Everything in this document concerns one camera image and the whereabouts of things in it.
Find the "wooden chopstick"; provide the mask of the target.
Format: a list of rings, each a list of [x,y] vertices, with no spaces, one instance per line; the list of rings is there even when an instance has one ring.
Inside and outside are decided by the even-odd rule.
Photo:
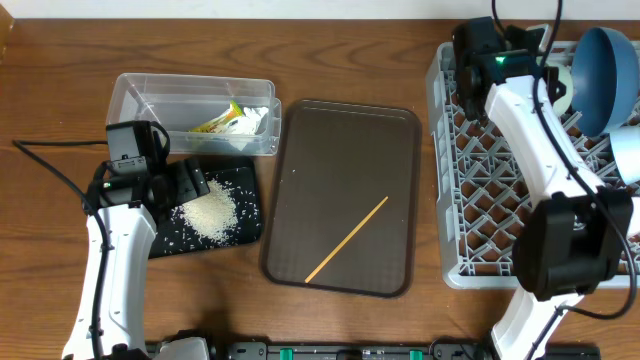
[[[348,242],[370,221],[379,209],[388,201],[389,196],[385,196],[342,240],[332,251],[314,268],[304,279],[304,283],[310,283],[318,273],[348,244]]]

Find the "light blue bowl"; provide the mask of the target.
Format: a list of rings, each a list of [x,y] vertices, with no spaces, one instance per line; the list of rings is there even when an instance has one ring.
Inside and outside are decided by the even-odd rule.
[[[626,185],[639,181],[639,146],[640,133],[638,126],[624,126],[609,134],[615,164],[622,181]]]

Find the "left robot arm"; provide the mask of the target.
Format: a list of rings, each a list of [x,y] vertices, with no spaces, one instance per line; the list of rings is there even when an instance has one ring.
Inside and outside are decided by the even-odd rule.
[[[82,194],[88,261],[65,359],[146,358],[144,291],[157,227],[210,191],[197,159],[167,161],[171,141],[158,123],[111,124],[106,133],[110,158]]]

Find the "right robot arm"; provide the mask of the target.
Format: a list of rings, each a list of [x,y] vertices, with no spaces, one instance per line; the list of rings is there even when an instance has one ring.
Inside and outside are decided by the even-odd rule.
[[[619,310],[594,313],[578,304],[616,274],[620,260],[631,260],[628,240],[639,232],[639,201],[606,187],[563,129],[543,79],[549,41],[513,26],[499,32],[490,17],[458,25],[452,39],[459,104],[468,118],[498,127],[533,205],[512,248],[518,286],[475,356],[537,359],[566,313],[614,320],[633,306],[633,263]]]

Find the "light green bowl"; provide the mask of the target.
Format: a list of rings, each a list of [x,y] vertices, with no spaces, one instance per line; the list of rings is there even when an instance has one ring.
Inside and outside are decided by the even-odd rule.
[[[559,63],[552,63],[552,67],[558,69],[559,95],[553,102],[554,113],[560,117],[570,108],[574,96],[574,84],[570,73],[570,68]]]

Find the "dark blue plate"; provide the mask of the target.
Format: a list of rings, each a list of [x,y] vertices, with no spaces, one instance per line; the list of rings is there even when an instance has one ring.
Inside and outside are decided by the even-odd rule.
[[[594,27],[578,42],[571,64],[573,110],[580,132],[608,134],[626,123],[639,92],[639,58],[620,31]]]

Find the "yellow green snack wrapper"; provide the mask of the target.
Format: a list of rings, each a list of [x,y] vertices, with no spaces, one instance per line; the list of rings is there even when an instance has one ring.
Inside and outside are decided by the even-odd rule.
[[[244,112],[239,105],[231,100],[229,108],[216,118],[213,118],[195,128],[190,129],[190,132],[195,133],[219,133],[222,128],[226,127],[229,123],[238,117],[244,115]]]

